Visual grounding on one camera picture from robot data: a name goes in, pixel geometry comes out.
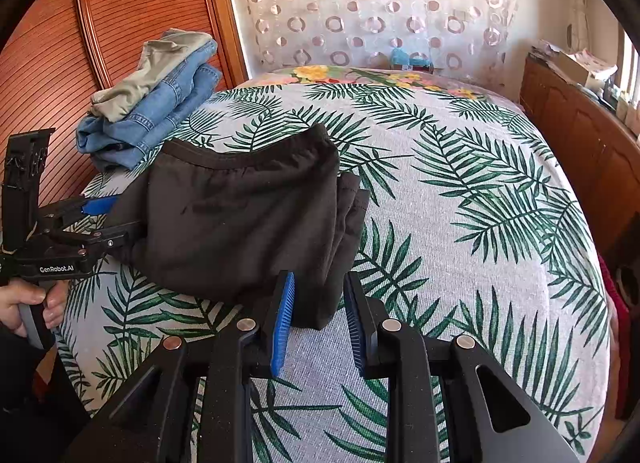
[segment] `person's arm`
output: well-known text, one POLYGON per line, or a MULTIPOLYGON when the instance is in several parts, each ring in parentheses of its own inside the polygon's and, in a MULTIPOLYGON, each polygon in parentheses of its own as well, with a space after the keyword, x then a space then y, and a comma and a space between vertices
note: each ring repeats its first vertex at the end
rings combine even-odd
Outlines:
MULTIPOLYGON (((49 329, 62 322, 68 293, 68 281, 58 281, 47 295, 43 318, 49 329)), ((0 287, 0 409, 19 407, 31 393, 33 374, 44 351, 32 347, 18 304, 39 304, 45 291, 20 279, 0 287)))

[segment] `blue denim jeans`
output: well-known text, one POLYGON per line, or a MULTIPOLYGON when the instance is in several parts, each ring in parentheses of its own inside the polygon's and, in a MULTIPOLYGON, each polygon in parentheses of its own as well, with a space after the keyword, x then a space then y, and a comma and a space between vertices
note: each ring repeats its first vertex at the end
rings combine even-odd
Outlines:
POLYGON ((76 129, 78 151, 90 153, 99 170, 109 166, 133 169, 210 97, 222 76, 204 64, 215 49, 212 41, 191 53, 119 122, 85 116, 76 129))

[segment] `floral bedding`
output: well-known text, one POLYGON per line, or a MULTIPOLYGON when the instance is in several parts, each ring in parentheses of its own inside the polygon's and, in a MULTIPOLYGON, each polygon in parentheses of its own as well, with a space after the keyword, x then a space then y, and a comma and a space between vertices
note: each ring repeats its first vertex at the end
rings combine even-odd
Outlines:
MULTIPOLYGON (((424 334, 472 335, 585 460, 607 389, 606 300, 580 205, 537 129, 476 87, 306 66, 215 93, 173 136, 253 151, 316 122, 341 169, 371 192, 354 264, 367 294, 424 334)), ((85 194, 122 192, 156 153, 131 172, 97 175, 85 194)), ((106 256, 74 284, 59 353, 96 411, 164 335, 215 335, 241 313, 158 287, 106 256)), ((439 387, 434 394, 447 461, 439 387)), ((255 380, 251 399, 256 461, 383 461, 386 382, 358 376, 343 309, 323 331, 293 330, 281 378, 255 380)), ((193 439, 197 428, 196 417, 193 439)))

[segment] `curtain with circle pattern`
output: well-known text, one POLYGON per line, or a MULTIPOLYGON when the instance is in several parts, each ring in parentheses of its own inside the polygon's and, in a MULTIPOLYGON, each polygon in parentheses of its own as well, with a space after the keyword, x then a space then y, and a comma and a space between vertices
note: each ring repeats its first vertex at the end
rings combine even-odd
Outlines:
POLYGON ((436 72, 499 90, 518 0, 246 0, 260 71, 326 64, 388 68, 393 48, 436 72))

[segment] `silver bolt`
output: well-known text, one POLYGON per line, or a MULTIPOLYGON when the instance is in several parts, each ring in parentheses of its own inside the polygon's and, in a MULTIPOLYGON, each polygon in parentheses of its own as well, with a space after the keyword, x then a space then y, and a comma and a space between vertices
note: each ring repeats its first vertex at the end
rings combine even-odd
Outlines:
POLYGON ((180 337, 167 337, 162 341, 162 347, 169 351, 179 348, 182 345, 182 339, 180 337))
POLYGON ((237 323, 236 327, 240 331, 251 331, 255 328, 255 320, 252 318, 241 318, 237 323))
POLYGON ((476 341, 473 340, 469 335, 460 335, 456 338, 456 344, 458 344, 463 349, 471 349, 476 346, 476 341))
POLYGON ((402 328, 402 323, 394 318, 388 318, 382 321, 382 328, 386 329, 387 331, 400 331, 400 328, 402 328))

